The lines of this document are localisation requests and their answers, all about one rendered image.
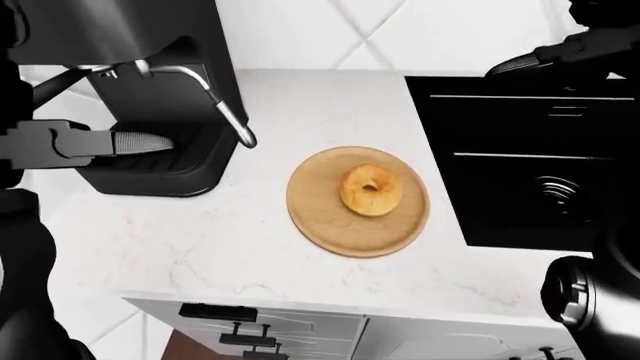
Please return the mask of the black cooktop stove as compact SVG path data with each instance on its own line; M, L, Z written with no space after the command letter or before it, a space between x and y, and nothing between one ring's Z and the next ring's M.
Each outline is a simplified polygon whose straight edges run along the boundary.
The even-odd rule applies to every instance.
M640 86L408 77L467 245L590 251L640 220Z

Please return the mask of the white kitchen cabinet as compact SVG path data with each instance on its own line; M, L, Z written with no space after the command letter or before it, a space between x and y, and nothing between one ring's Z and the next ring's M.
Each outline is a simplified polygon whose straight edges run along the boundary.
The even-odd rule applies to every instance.
M220 344L233 331L231 321L181 317L183 302L127 300L194 341L227 356L250 352L288 360L545 360L540 347L552 347L556 360L585 360L562 329L492 323L464 323L259 308L255 323L242 323L241 335L268 336L276 347Z

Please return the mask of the golden bagel pastry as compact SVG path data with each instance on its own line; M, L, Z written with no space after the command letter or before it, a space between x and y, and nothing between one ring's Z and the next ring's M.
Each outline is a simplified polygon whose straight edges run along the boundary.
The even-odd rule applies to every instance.
M392 212L403 196L399 176L376 164L361 164L343 176L339 196L347 209L365 217Z

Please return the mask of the round wooden plate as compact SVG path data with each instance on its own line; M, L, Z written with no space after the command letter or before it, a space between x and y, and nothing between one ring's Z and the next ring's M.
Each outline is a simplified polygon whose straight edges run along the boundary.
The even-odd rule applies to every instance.
M403 185L399 205L387 215L359 215L340 199L344 176L363 164L390 170ZM424 229L430 210L427 188L415 170L394 155L362 146L327 149L303 161L289 179L286 204L307 239L354 258L382 257L406 248Z

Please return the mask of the black espresso machine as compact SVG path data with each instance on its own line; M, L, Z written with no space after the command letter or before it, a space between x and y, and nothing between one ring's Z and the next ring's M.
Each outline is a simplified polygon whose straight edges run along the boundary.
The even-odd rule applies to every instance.
M195 197L218 185L238 137L198 83L142 77L134 62L183 65L248 125L215 0L0 0L0 135L36 119L33 87L80 65L114 65L88 80L115 123L105 131L156 134L174 148L96 158L76 170L102 194ZM26 170L0 160L0 189Z

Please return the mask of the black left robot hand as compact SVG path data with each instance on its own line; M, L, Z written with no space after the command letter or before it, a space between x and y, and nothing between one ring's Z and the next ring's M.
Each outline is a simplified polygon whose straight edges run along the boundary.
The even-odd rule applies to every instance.
M174 148L167 137L129 131L93 131L67 120L18 122L0 135L0 160L13 170L86 167L96 158Z

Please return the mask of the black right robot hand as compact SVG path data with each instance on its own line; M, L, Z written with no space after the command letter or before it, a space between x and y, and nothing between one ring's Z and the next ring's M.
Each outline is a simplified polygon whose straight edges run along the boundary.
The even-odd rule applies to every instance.
M590 29L569 35L559 44L495 65L487 77L635 74L640 68L640 25Z

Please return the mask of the silver steam wand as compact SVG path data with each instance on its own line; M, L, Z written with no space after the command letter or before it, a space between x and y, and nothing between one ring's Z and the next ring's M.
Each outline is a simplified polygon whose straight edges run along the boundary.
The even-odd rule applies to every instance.
M216 109L226 119L226 122L233 128L239 142L248 149L254 149L257 146L257 138L251 128L240 122L215 89L196 71L183 65L150 65L145 59L136 60L134 65L142 77L153 77L155 74L182 74L191 78L198 83L203 92L214 103Z

